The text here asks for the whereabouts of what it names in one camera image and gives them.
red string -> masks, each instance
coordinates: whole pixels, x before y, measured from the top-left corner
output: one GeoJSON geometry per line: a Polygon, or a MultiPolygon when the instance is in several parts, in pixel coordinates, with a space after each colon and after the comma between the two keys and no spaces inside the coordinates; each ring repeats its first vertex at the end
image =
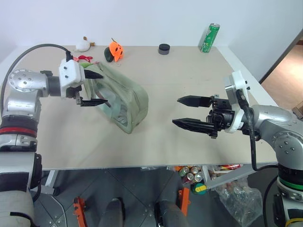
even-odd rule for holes
{"type": "Polygon", "coordinates": [[[88,56],[85,56],[85,55],[80,55],[80,56],[78,57],[78,59],[79,59],[79,60],[86,60],[86,61],[88,61],[88,62],[90,63],[90,60],[92,60],[93,57],[88,57],[88,56]]]}

white duck toy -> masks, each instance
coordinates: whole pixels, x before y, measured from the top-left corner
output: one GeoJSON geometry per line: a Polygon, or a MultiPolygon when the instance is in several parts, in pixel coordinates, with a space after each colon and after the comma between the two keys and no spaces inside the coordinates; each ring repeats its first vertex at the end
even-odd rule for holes
{"type": "Polygon", "coordinates": [[[75,51],[85,52],[90,49],[91,46],[94,46],[95,43],[90,43],[86,37],[83,37],[83,40],[76,45],[75,51]]]}

green bag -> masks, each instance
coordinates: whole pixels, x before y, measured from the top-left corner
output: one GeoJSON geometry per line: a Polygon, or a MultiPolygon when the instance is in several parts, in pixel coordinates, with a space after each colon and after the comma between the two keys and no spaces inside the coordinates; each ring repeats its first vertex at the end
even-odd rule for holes
{"type": "Polygon", "coordinates": [[[123,131],[131,133],[147,115],[147,92],[143,87],[105,64],[92,64],[85,69],[104,77],[85,80],[84,87],[88,97],[108,100],[107,103],[96,108],[103,111],[123,131]]]}

table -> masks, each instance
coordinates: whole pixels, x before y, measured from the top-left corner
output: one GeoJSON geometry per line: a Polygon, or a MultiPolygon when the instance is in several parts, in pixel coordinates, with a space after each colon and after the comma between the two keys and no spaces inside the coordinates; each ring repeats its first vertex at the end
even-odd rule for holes
{"type": "MultiPolygon", "coordinates": [[[[84,54],[106,62],[104,49],[95,46],[74,56],[84,54]]],[[[244,71],[244,77],[250,74],[228,48],[214,47],[202,53],[197,47],[171,47],[168,55],[160,55],[157,47],[150,46],[124,49],[121,61],[107,64],[146,89],[146,118],[132,134],[126,134],[95,107],[80,107],[72,99],[41,98],[37,153],[42,155],[44,170],[250,163],[250,140],[241,131],[222,131],[214,140],[171,122],[185,117],[204,121],[210,110],[187,107],[177,103],[178,98],[214,94],[227,98],[223,78],[238,69],[244,71]]],[[[64,57],[62,50],[42,48],[25,57],[18,68],[52,70],[57,75],[64,57]]],[[[256,96],[262,94],[260,104],[271,102],[251,74],[248,83],[256,96]]],[[[251,105],[258,103],[250,93],[249,98],[251,105]]],[[[264,141],[257,142],[257,162],[276,162],[273,149],[264,141]]]]}

black cap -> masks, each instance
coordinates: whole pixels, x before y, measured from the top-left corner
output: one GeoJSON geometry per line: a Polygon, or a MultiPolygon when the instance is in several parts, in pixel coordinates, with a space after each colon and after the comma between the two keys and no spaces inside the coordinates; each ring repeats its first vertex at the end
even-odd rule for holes
{"type": "Polygon", "coordinates": [[[168,44],[160,44],[159,45],[159,54],[168,54],[170,46],[168,44]]]}

